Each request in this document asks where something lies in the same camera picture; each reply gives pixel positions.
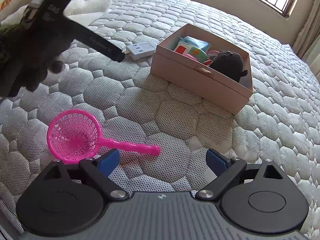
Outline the black gloved left hand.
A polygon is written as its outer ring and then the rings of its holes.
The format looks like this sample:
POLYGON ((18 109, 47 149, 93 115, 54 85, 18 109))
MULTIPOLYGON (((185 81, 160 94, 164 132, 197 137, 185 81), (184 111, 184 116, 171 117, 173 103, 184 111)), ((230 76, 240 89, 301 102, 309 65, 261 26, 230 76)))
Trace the black gloved left hand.
POLYGON ((1 97, 15 97, 22 87, 33 92, 48 72, 58 74, 59 55, 74 38, 65 31, 22 24, 1 25, 1 97))

